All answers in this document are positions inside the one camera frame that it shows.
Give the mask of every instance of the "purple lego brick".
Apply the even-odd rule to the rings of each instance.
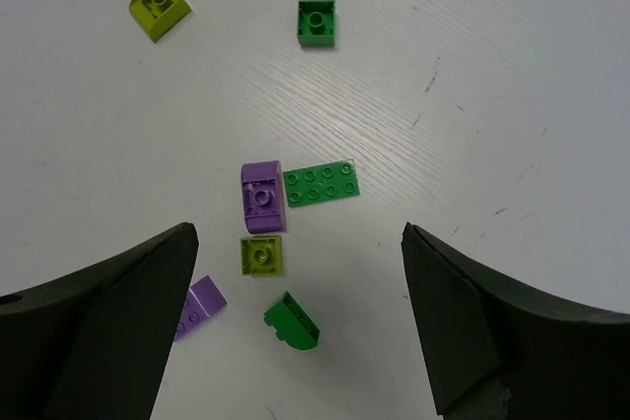
[[[250,233],[284,231],[280,162],[243,164],[240,180],[247,231]]]
[[[177,324],[175,341],[195,329],[226,304],[227,302],[208,275],[191,285],[184,301],[184,310],[179,318],[179,324]]]

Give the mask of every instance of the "green lego plate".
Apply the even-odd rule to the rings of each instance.
[[[313,349],[319,341],[319,329],[288,292],[265,312],[265,323],[291,348]]]
[[[359,195],[356,170],[351,159],[287,171],[283,173],[283,180],[289,207]]]

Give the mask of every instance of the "lego brick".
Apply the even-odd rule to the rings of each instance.
[[[335,1],[297,3],[297,41],[302,46],[335,46]]]
[[[278,275],[283,271],[280,236],[252,236],[240,240],[243,275]]]
[[[283,174],[289,207],[302,207],[359,195],[354,161],[331,162]]]
[[[319,329],[288,292],[265,312],[265,323],[276,329],[276,337],[290,347],[313,349],[319,340]]]
[[[190,12],[185,0],[131,0],[129,12],[150,39],[159,38]]]
[[[194,330],[202,322],[225,307],[227,302],[207,275],[188,289],[182,310],[175,341]]]
[[[280,162],[243,164],[240,180],[247,231],[250,233],[284,231]]]

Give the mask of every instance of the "lime green lego brick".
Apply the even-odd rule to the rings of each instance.
[[[129,12],[147,33],[158,41],[190,12],[185,0],[131,0]]]
[[[265,323],[291,348],[313,349],[319,341],[319,329],[288,292],[265,312]]]
[[[302,207],[359,195],[354,161],[331,162],[283,173],[289,207]]]
[[[297,41],[302,46],[335,46],[335,1],[297,3]]]
[[[280,236],[252,236],[240,240],[243,275],[278,275],[283,271],[283,240]]]

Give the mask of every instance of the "white table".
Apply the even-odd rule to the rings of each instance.
[[[0,294],[196,224],[228,306],[173,346],[157,420],[435,418],[406,221],[553,294],[630,312],[630,0],[0,0]],[[288,210],[285,275],[240,275],[243,162],[353,157],[361,196]],[[289,290],[322,331],[276,340]]]

